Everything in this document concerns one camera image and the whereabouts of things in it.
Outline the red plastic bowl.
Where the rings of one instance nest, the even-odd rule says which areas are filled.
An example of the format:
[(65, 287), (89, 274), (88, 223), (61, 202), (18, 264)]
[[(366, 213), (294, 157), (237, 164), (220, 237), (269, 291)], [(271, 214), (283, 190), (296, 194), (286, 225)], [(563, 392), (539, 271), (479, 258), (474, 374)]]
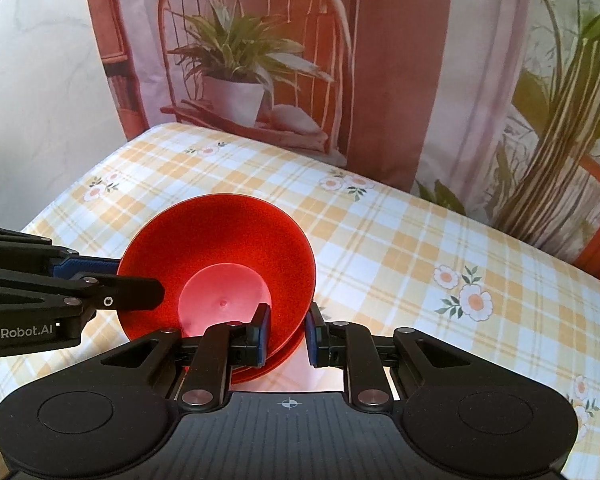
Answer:
[(199, 196), (160, 212), (134, 236), (118, 272), (155, 278), (164, 288), (154, 310), (119, 312), (130, 339), (159, 328), (200, 336), (214, 324), (247, 323), (268, 304), (266, 361), (235, 368), (233, 384), (265, 375), (294, 353), (316, 285), (312, 248), (297, 222), (239, 194)]

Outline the yellow plaid floral tablecloth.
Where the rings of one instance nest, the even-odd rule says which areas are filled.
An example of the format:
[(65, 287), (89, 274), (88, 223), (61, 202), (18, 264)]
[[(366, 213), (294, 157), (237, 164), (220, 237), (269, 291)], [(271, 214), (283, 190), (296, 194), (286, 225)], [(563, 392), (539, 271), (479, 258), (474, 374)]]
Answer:
[(565, 466), (600, 479), (600, 281), (483, 224), (279, 148), (213, 130), (150, 129), (88, 170), (28, 231), (117, 257), (186, 198), (240, 193), (296, 220), (328, 318), (412, 326), (556, 389), (578, 418)]

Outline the printed plant chair backdrop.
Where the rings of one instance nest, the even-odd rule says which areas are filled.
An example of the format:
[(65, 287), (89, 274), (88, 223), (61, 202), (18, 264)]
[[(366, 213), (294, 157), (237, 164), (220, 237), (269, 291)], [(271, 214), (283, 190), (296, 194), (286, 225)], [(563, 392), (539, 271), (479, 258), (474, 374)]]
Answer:
[(600, 0), (87, 0), (125, 135), (289, 148), (600, 279)]

